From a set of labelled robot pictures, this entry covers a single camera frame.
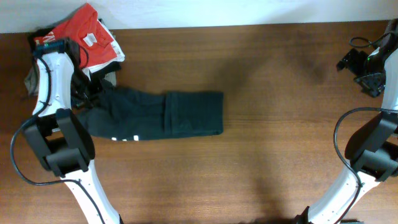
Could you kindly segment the dark green t-shirt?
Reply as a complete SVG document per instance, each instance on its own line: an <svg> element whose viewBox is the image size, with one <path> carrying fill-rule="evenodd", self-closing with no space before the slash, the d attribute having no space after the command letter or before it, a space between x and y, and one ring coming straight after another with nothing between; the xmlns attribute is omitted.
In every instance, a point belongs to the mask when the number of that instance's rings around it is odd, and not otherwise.
<svg viewBox="0 0 398 224"><path fill-rule="evenodd" d="M94 107L77 114L92 135L114 141L148 141L219 135L220 91L168 91L160 95L104 82Z"/></svg>

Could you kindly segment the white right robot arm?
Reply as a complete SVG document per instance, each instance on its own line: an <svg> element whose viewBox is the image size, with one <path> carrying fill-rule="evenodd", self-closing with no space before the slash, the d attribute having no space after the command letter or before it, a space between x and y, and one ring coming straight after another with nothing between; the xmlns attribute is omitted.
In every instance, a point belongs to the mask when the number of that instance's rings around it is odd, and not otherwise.
<svg viewBox="0 0 398 224"><path fill-rule="evenodd" d="M354 82L369 96L382 95L382 105L352 109L336 122L334 148L343 169L323 197L307 206L294 223L342 223L361 197L388 178L397 177L397 145L388 141L397 134L397 19L389 21L383 35L373 42L356 45L354 40L349 40L352 48L336 68L353 73ZM341 152L336 142L340 124L360 111L375 111L377 115L351 136Z"/></svg>

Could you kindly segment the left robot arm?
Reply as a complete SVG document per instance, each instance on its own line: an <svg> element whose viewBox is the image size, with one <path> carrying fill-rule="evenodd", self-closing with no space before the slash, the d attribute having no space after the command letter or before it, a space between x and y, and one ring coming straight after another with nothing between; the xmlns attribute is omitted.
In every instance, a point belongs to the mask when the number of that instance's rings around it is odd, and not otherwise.
<svg viewBox="0 0 398 224"><path fill-rule="evenodd" d="M34 48L37 103L17 132L40 165L56 177L48 184L65 184L88 223L122 223L97 176L93 140L72 111L72 97L90 100L90 79L80 67L82 49L69 38Z"/></svg>

